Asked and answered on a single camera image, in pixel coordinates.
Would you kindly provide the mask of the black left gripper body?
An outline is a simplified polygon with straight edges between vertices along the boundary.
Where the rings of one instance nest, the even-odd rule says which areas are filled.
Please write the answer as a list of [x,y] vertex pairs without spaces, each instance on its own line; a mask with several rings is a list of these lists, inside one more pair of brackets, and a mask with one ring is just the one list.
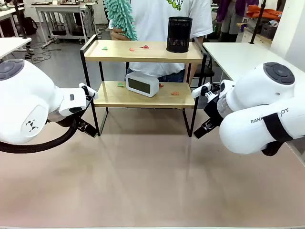
[[55,122],[63,127],[78,127],[83,111],[73,113],[70,116],[62,116],[59,112],[54,111],[49,114],[49,122]]

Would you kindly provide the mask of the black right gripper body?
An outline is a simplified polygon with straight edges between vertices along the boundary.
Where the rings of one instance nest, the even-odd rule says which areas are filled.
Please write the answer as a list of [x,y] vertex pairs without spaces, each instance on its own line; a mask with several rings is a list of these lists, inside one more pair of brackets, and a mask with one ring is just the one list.
[[204,108],[205,113],[209,116],[209,119],[204,123],[205,126],[220,126],[223,121],[222,116],[217,110],[217,102],[219,95],[213,94],[208,97],[208,102]]

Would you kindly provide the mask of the person's right hand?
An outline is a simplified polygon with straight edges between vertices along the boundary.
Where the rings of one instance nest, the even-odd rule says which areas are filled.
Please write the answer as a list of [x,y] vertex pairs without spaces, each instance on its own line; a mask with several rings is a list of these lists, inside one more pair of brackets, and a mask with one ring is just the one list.
[[130,41],[130,39],[125,36],[126,32],[122,28],[113,27],[111,31],[111,39],[116,41]]

